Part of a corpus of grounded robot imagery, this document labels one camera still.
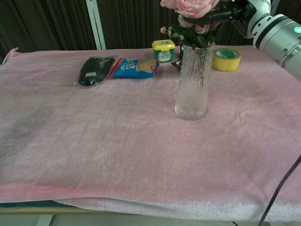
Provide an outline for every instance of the green leaf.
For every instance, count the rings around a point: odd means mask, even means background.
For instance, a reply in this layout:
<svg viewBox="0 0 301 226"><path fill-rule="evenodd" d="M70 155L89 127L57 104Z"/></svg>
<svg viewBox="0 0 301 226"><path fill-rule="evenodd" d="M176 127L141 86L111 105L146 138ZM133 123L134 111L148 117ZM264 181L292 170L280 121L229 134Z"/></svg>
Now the green leaf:
<svg viewBox="0 0 301 226"><path fill-rule="evenodd" d="M210 45L214 43L214 37L212 35L209 35L209 43Z"/></svg>
<svg viewBox="0 0 301 226"><path fill-rule="evenodd" d="M218 31L220 30L221 26L222 26L222 24L219 24L213 31L210 32L210 34L213 36L213 38L215 38L215 36L218 33Z"/></svg>
<svg viewBox="0 0 301 226"><path fill-rule="evenodd" d="M180 37L179 33L174 33L173 34L173 38L179 38L179 37Z"/></svg>
<svg viewBox="0 0 301 226"><path fill-rule="evenodd" d="M199 35L198 41L201 44L201 46L203 46L203 48L208 48L208 39L204 37L204 35Z"/></svg>
<svg viewBox="0 0 301 226"><path fill-rule="evenodd" d="M192 28L187 28L185 32L192 39L194 39L194 38L196 38L198 36L198 34Z"/></svg>
<svg viewBox="0 0 301 226"><path fill-rule="evenodd" d="M184 28L182 28L180 25L171 24L170 26L175 33L182 34L182 32L184 31Z"/></svg>
<svg viewBox="0 0 301 226"><path fill-rule="evenodd" d="M182 40L181 43L182 43L183 45L185 45L185 46L190 46L190 47L192 47L192 48L195 48L195 47L196 47L195 44L193 44L193 43L191 43L191 42L189 42L189 41L187 41L187 40Z"/></svg>

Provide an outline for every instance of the pink rose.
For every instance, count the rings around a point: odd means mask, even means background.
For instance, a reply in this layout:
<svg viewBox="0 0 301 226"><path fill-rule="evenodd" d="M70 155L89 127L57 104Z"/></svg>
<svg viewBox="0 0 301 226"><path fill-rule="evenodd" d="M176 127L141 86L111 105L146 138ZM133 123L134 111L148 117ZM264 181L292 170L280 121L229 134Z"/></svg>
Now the pink rose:
<svg viewBox="0 0 301 226"><path fill-rule="evenodd" d="M179 21L181 27L183 27L183 28L191 28L194 25L192 23L186 22L183 18L183 15L181 15L181 14L179 14L179 16L178 16L178 21Z"/></svg>
<svg viewBox="0 0 301 226"><path fill-rule="evenodd" d="M162 7L176 9L177 8L177 0L162 0L160 5Z"/></svg>
<svg viewBox="0 0 301 226"><path fill-rule="evenodd" d="M160 32L161 32L162 34L165 34L166 31L167 31L166 27L161 27Z"/></svg>
<svg viewBox="0 0 301 226"><path fill-rule="evenodd" d="M177 0L178 13L185 17L201 18L220 0Z"/></svg>
<svg viewBox="0 0 301 226"><path fill-rule="evenodd" d="M205 34L209 31L209 24L196 24L196 33Z"/></svg>

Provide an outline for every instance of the dark curtain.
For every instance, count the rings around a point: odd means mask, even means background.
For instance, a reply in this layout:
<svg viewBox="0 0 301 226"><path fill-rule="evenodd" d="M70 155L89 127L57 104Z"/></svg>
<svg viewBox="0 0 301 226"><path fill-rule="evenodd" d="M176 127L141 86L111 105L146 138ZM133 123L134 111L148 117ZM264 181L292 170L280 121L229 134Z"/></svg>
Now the dark curtain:
<svg viewBox="0 0 301 226"><path fill-rule="evenodd" d="M150 48L154 40L168 38L160 27L178 18L159 0L98 0L98 8L108 49Z"/></svg>
<svg viewBox="0 0 301 226"><path fill-rule="evenodd" d="M96 49L85 0L0 0L0 62L12 48Z"/></svg>
<svg viewBox="0 0 301 226"><path fill-rule="evenodd" d="M150 48L154 40L166 39L160 27L177 23L174 10L162 8L160 0L98 0L107 48ZM301 23L301 0L281 0L277 14ZM231 23L217 33L217 45L251 45Z"/></svg>

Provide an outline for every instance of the label on container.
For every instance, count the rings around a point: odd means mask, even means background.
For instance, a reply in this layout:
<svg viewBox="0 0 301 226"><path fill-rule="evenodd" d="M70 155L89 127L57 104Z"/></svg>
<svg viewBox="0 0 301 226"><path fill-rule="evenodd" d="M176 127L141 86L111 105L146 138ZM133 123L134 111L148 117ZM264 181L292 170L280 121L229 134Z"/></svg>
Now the label on container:
<svg viewBox="0 0 301 226"><path fill-rule="evenodd" d="M96 72L87 73L85 77L93 77L96 76Z"/></svg>
<svg viewBox="0 0 301 226"><path fill-rule="evenodd" d="M161 62L169 61L171 59L171 52L170 51L160 52L158 59Z"/></svg>
<svg viewBox="0 0 301 226"><path fill-rule="evenodd" d="M169 44L169 41L159 41L158 42L158 45L168 45Z"/></svg>

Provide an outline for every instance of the yellow container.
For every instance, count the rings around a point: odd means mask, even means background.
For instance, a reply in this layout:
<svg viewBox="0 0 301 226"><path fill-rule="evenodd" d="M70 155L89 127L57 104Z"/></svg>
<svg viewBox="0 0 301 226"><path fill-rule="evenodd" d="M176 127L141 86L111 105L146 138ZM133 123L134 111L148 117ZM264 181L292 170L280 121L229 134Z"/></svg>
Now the yellow container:
<svg viewBox="0 0 301 226"><path fill-rule="evenodd" d="M221 72L233 72L239 67L241 54L233 49L217 49L213 55L212 67Z"/></svg>
<svg viewBox="0 0 301 226"><path fill-rule="evenodd" d="M174 59L175 44L170 39L153 41L155 59L161 63L172 62Z"/></svg>

